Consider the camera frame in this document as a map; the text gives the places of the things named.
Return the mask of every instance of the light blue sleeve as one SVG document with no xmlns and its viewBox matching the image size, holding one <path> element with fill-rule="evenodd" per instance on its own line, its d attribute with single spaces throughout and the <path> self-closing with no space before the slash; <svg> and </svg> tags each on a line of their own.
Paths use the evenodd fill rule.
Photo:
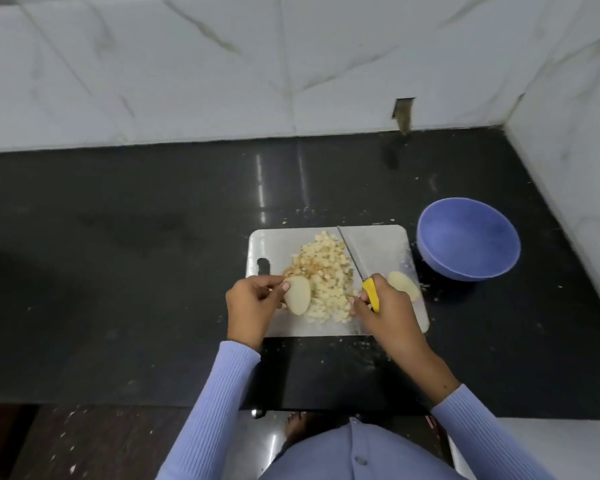
<svg viewBox="0 0 600 480">
<path fill-rule="evenodd" d="M 260 354 L 236 342 L 220 343 L 211 374 L 157 480 L 217 480 L 238 408 Z"/>
<path fill-rule="evenodd" d="M 466 386 L 432 412 L 478 480 L 555 480 Z"/>
</svg>

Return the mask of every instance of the white cutting board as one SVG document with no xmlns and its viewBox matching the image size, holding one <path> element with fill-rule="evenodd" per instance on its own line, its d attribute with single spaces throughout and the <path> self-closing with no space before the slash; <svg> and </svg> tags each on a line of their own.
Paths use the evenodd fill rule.
<svg viewBox="0 0 600 480">
<path fill-rule="evenodd" d="M 413 265 L 407 231 L 399 225 L 346 226 L 341 227 L 347 244 L 358 254 L 357 264 L 369 275 L 380 273 L 387 276 L 391 271 L 401 271 L 420 286 Z M 300 252 L 300 246 L 313 242 L 323 230 L 340 239 L 336 227 L 305 227 L 289 229 L 258 229 L 249 238 L 247 276 L 258 273 L 258 259 L 266 258 L 271 274 L 282 274 L 291 265 L 291 255 Z M 360 291 L 362 280 L 353 274 L 353 288 Z M 422 295 L 413 303 L 416 318 L 423 331 L 429 329 L 429 318 Z M 348 322 L 311 322 L 304 316 L 296 316 L 288 310 L 277 310 L 269 327 L 268 337 L 323 337 L 328 335 L 368 335 L 360 319 Z"/>
</svg>

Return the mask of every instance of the person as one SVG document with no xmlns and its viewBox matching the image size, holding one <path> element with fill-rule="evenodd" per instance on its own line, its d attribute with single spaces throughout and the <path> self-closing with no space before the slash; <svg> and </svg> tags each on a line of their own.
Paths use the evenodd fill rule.
<svg viewBox="0 0 600 480">
<path fill-rule="evenodd" d="M 432 414 L 446 428 L 479 480 L 548 480 L 553 477 L 508 434 L 500 422 L 428 346 L 411 300 L 374 274 L 379 313 L 368 297 L 350 301 L 393 361 L 428 396 Z M 282 276 L 250 276 L 226 293 L 227 341 L 189 418 L 160 468 L 158 480 L 216 480 L 258 350 L 289 283 Z M 296 442 L 272 462 L 262 480 L 447 480 L 463 478 L 448 464 L 407 439 L 350 418 L 339 428 Z"/>
</svg>

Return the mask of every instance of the plastic bowl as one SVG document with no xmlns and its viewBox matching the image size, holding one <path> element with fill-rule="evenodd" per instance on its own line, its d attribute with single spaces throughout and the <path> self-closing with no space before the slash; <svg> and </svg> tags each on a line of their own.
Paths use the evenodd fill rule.
<svg viewBox="0 0 600 480">
<path fill-rule="evenodd" d="M 417 243 L 434 271 L 458 281 L 499 276 L 520 257 L 513 224 L 493 207 L 463 197 L 442 199 L 424 209 Z"/>
</svg>

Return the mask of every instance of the peeled potato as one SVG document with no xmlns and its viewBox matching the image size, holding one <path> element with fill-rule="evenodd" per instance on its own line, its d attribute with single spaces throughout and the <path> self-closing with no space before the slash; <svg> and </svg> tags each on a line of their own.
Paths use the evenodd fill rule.
<svg viewBox="0 0 600 480">
<path fill-rule="evenodd" d="M 303 315 L 311 303 L 311 284 L 304 276 L 290 276 L 291 288 L 285 293 L 285 303 L 294 315 Z"/>
<path fill-rule="evenodd" d="M 409 298 L 411 298 L 411 302 L 416 301 L 420 296 L 420 288 L 406 274 L 400 271 L 392 271 L 386 280 L 396 290 L 407 293 Z"/>
</svg>

